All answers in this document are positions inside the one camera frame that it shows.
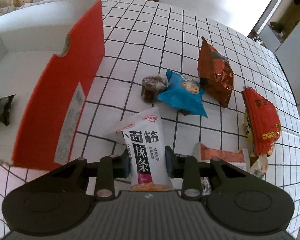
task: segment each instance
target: white grid tablecloth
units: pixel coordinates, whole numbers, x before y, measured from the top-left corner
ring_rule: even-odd
[[[272,52],[214,20],[174,6],[145,0],[102,0],[106,54],[96,74],[75,135],[71,159],[88,162],[109,154],[121,155],[125,146],[104,138],[114,122],[151,107],[141,101],[141,81],[167,69],[197,78],[197,59],[204,36],[227,56],[234,71],[234,91],[228,108],[211,96],[202,96],[208,119],[183,116],[164,103],[156,103],[162,116],[166,145],[176,153],[191,154],[198,141],[227,151],[252,143],[242,127],[245,106],[241,91],[255,88],[274,103],[282,125],[265,180],[284,189],[295,202],[287,231],[294,237],[300,227],[300,117],[287,79]],[[3,197],[11,190],[44,174],[0,165],[0,236],[9,232],[1,213]],[[92,192],[94,180],[88,187]],[[129,184],[115,182],[116,190]]]

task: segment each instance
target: cookie package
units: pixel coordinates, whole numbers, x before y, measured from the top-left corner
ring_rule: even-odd
[[[3,122],[4,125],[10,124],[10,109],[14,96],[0,98],[0,122]]]
[[[202,104],[204,90],[197,81],[167,70],[168,87],[158,95],[158,99],[186,114],[198,114],[207,117]]]
[[[120,121],[109,131],[122,133],[130,156],[131,189],[172,190],[166,170],[165,144],[157,106]]]
[[[201,87],[222,107],[228,107],[233,89],[233,71],[227,58],[221,55],[202,37],[198,59]]]
[[[274,143],[281,135],[281,123],[274,105],[246,87],[242,92],[246,105],[244,129],[248,139],[253,142],[255,156],[272,155]]]

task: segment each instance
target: red cardboard box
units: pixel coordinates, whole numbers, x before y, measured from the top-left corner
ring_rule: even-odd
[[[0,162],[52,170],[68,162],[74,132],[105,53],[101,1],[66,0],[0,17]]]

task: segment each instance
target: red foil snack bag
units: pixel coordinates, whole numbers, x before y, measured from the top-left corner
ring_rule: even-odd
[[[198,59],[200,85],[222,107],[228,107],[233,89],[233,71],[226,57],[202,37]]]
[[[281,133],[277,110],[253,88],[246,87],[241,93],[250,119],[254,153],[256,156],[271,155],[274,143]]]

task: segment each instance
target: brown wrapped snack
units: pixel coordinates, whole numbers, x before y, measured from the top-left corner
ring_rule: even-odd
[[[157,100],[157,96],[164,92],[168,82],[157,76],[148,76],[143,78],[141,87],[141,98],[145,103],[153,104]]]
[[[198,59],[200,85],[222,107],[228,107],[233,89],[233,71],[226,57],[202,37]]]

